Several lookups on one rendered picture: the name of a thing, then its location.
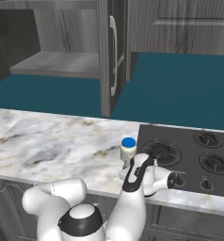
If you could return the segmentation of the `black hob knob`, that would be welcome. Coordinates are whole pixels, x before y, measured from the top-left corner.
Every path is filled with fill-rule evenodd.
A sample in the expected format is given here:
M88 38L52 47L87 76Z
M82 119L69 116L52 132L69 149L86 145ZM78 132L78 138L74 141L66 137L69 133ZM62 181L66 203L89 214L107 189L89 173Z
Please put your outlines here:
M208 191L213 189L213 185L208 181L206 177L202 178L202 181L200 182L200 187Z

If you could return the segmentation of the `black gas hob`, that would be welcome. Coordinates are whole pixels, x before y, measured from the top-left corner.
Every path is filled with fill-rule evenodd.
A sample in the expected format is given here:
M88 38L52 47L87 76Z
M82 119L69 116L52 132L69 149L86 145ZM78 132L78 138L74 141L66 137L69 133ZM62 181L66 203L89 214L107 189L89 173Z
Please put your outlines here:
M175 189L224 197L224 132L141 124L137 151L176 172ZM200 187L203 177L212 190Z

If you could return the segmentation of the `grey wooden cupboard door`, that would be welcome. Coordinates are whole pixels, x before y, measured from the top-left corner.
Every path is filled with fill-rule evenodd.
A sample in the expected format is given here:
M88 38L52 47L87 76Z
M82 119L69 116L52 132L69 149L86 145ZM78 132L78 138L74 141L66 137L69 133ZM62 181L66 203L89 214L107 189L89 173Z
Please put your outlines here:
M126 81L127 6L128 0L97 0L101 108L104 117L111 116ZM118 84L113 97L113 33L109 26L110 15L116 20L118 33Z

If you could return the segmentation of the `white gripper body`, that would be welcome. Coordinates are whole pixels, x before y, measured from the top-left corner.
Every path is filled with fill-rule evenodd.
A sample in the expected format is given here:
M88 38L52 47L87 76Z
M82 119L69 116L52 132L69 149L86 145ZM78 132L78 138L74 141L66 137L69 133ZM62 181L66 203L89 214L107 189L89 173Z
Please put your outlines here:
M124 162L124 165L122 167L122 170L119 172L119 177L121 180L124 180L125 177L127 176L128 171L131 168L131 161L130 160L126 160Z

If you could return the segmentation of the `white jar with blue lid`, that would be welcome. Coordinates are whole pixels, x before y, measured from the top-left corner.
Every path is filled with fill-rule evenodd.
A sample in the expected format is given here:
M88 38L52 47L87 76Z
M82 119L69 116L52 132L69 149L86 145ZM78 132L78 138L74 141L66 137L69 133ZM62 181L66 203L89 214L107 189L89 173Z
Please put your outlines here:
M126 163L136 154L136 141L132 137L125 137L120 144L120 159Z

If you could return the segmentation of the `grey base cupboards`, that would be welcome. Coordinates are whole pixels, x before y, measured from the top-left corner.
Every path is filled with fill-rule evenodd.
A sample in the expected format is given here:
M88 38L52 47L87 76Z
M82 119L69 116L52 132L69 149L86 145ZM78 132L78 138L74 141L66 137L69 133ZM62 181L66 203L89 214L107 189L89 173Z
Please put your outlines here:
M37 241L38 219L22 206L28 183L0 179L0 241ZM224 217L147 204L139 241L224 241Z

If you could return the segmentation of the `grey open wall cupboard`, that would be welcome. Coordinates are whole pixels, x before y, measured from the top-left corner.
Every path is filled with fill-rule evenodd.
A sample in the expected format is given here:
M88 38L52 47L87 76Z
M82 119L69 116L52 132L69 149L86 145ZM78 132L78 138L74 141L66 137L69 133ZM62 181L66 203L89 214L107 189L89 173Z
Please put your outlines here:
M39 52L99 56L97 0L0 0L9 69Z

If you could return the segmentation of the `grey closed wall cupboard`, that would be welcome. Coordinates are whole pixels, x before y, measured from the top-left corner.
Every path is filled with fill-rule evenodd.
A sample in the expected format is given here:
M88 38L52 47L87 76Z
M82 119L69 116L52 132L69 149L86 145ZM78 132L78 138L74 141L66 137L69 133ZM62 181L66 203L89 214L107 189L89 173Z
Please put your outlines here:
M224 0L128 0L127 78L139 53L224 56Z

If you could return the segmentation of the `grey wooden cupboard shelf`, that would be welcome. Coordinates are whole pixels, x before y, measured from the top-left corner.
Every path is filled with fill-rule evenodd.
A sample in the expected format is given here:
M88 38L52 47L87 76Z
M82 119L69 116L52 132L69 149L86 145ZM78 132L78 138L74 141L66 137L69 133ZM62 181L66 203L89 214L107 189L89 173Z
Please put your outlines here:
M12 73L99 78L99 57L88 53L39 52L15 64Z

